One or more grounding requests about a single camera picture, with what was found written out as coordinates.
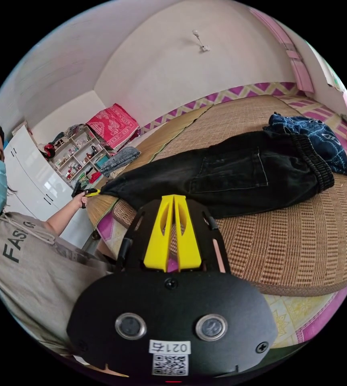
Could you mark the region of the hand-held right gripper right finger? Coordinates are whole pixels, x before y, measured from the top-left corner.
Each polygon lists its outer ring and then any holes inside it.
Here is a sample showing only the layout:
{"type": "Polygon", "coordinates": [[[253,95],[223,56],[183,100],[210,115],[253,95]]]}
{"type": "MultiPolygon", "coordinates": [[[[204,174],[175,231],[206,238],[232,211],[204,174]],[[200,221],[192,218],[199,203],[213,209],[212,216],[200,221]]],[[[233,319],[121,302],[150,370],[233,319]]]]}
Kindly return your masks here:
{"type": "Polygon", "coordinates": [[[174,195],[177,259],[179,270],[198,269],[200,252],[186,197],[174,195]]]}

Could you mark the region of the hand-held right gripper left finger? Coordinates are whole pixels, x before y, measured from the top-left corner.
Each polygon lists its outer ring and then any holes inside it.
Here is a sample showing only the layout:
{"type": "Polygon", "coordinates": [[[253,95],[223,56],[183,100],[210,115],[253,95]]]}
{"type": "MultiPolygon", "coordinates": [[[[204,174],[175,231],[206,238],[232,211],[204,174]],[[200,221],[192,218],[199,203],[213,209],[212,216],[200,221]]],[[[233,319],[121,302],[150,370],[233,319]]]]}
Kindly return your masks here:
{"type": "Polygon", "coordinates": [[[162,196],[143,260],[147,269],[168,268],[172,224],[173,195],[162,196]]]}

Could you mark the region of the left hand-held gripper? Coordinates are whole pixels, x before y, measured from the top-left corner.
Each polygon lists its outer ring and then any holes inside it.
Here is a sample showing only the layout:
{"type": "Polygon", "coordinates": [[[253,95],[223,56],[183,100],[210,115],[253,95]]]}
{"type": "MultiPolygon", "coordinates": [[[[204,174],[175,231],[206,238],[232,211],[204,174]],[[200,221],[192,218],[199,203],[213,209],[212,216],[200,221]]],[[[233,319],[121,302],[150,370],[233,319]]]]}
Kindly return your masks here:
{"type": "Polygon", "coordinates": [[[80,193],[84,192],[85,197],[93,197],[100,194],[100,189],[90,188],[83,190],[81,187],[81,183],[76,183],[73,192],[72,192],[72,198],[80,193]]]}

